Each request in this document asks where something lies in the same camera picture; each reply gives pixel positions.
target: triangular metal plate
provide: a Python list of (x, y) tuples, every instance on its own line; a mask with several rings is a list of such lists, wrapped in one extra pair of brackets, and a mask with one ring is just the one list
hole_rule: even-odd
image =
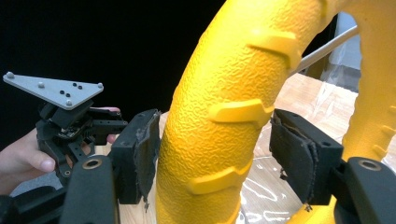
[(11, 72), (3, 75), (3, 80), (65, 110), (74, 109), (104, 89), (102, 83), (27, 77), (14, 75)]

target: bolt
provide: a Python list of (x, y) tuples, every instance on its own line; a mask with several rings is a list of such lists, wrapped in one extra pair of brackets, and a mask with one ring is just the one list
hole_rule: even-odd
[(12, 72), (7, 72), (7, 77), (8, 78), (14, 78), (14, 74)]

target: fingernail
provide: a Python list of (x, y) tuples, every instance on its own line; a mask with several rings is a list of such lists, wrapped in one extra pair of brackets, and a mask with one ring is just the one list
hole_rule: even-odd
[(40, 163), (41, 171), (51, 172), (55, 168), (55, 161), (51, 159), (45, 159)]

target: yellow handle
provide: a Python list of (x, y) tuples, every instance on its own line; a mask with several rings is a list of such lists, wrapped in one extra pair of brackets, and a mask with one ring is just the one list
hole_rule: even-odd
[[(158, 163), (158, 223), (234, 223), (253, 148), (289, 71), (313, 37), (346, 5), (346, 0), (224, 4), (202, 35), (174, 94)], [(382, 124), (388, 127), (383, 128), (386, 133), (394, 127), (388, 119)], [(350, 136), (346, 144), (361, 139)]]

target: textured yellow surface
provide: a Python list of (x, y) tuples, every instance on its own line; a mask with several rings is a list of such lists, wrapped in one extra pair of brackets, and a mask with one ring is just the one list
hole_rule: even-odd
[[(263, 111), (272, 108), (301, 52), (341, 9), (355, 16), (363, 45), (361, 93), (344, 140), (344, 157), (360, 155), (380, 160), (385, 156), (384, 148), (395, 133), (396, 122), (396, 76), (391, 73), (396, 70), (391, 61), (396, 52), (391, 41), (396, 35), (392, 27), (396, 3), (349, 2), (225, 3), (201, 37), (174, 94), (158, 163), (159, 223), (235, 221), (239, 192), (260, 128), (251, 120), (212, 119), (210, 108), (251, 100), (261, 101)], [(236, 107), (229, 113), (240, 111), (241, 107)], [(196, 180), (216, 182), (229, 171), (238, 174), (233, 175), (233, 183), (225, 181), (212, 189), (197, 185)], [(314, 208), (309, 214), (298, 212), (290, 222), (331, 220), (329, 206)]]

